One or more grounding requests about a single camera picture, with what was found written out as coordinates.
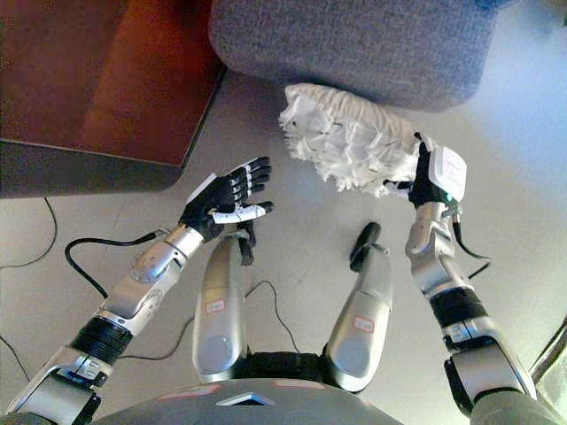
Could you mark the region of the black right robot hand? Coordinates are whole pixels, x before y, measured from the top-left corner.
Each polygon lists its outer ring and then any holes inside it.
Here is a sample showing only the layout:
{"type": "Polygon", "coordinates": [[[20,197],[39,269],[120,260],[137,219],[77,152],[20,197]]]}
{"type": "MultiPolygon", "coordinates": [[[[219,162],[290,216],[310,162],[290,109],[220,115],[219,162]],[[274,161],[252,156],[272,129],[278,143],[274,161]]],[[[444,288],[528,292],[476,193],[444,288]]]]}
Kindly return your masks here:
{"type": "Polygon", "coordinates": [[[395,195],[405,197],[415,209],[432,203],[457,208],[462,202],[467,177],[467,164],[454,150],[436,145],[418,132],[416,174],[412,181],[384,180],[383,185],[395,195]]]}

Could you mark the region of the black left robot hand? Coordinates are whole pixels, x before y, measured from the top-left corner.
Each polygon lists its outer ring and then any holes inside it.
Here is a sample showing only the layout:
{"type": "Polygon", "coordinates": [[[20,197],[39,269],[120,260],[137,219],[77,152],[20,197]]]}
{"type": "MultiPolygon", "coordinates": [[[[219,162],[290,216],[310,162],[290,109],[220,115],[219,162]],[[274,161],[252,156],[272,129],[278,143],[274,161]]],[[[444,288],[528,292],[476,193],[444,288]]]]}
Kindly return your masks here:
{"type": "Polygon", "coordinates": [[[268,157],[254,158],[228,174],[210,174],[189,196],[179,224],[197,231],[205,242],[218,237],[227,224],[256,220],[271,213],[274,204],[250,204],[265,189],[271,175],[268,157]]]}

